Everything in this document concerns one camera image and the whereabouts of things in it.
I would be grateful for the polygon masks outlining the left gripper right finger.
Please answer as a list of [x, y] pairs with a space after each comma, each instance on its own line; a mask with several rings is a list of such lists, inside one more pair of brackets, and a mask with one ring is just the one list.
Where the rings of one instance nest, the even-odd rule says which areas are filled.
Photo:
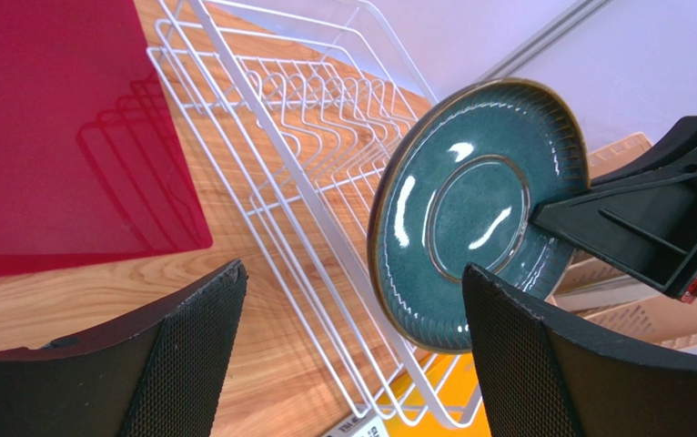
[[697, 355], [635, 340], [470, 263], [462, 295], [494, 436], [697, 436]]

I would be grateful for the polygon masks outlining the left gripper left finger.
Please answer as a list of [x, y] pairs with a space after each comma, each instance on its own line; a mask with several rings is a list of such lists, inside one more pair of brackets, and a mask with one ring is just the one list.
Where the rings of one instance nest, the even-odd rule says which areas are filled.
[[95, 327], [0, 351], [0, 436], [208, 436], [247, 278], [235, 259]]

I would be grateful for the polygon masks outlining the dark grey plate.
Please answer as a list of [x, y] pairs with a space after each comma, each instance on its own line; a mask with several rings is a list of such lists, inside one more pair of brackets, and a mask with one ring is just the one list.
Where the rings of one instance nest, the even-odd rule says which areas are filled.
[[549, 87], [510, 77], [444, 98], [392, 152], [370, 208], [369, 278], [391, 325], [424, 350], [469, 352], [469, 263], [547, 298], [574, 249], [533, 214], [589, 185], [581, 129]]

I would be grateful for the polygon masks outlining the white wire dish rack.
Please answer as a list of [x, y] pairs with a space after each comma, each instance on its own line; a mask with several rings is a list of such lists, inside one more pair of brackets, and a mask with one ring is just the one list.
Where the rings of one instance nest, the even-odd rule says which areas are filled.
[[366, 265], [370, 206], [394, 147], [435, 100], [369, 1], [164, 1], [148, 50], [178, 116], [248, 227], [330, 389], [362, 417], [402, 414], [408, 374], [449, 428], [428, 352], [392, 328]]

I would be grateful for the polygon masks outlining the orange mat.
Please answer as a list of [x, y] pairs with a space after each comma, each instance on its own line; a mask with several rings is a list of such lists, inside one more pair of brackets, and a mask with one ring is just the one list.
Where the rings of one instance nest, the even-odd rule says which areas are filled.
[[[450, 418], [460, 420], [464, 417], [462, 408], [467, 405], [474, 389], [478, 387], [472, 356], [464, 355], [430, 355], [421, 361], [424, 374], [439, 401], [443, 404]], [[414, 387], [412, 378], [402, 373], [390, 384], [391, 392], [402, 407], [402, 414], [384, 421], [391, 436], [489, 436], [485, 408], [481, 405], [470, 426], [466, 428], [449, 428], [435, 417], [432, 409], [421, 413], [424, 398]]]

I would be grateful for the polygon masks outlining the white barcode label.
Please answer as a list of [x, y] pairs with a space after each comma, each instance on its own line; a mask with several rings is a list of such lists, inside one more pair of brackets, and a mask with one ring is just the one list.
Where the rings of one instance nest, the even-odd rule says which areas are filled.
[[375, 412], [349, 416], [322, 434], [322, 437], [389, 437], [384, 421]]

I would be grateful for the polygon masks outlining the red mat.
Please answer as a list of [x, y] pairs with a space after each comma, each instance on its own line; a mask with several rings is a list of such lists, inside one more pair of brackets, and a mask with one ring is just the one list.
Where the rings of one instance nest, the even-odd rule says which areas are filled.
[[131, 1], [0, 1], [0, 277], [208, 248]]

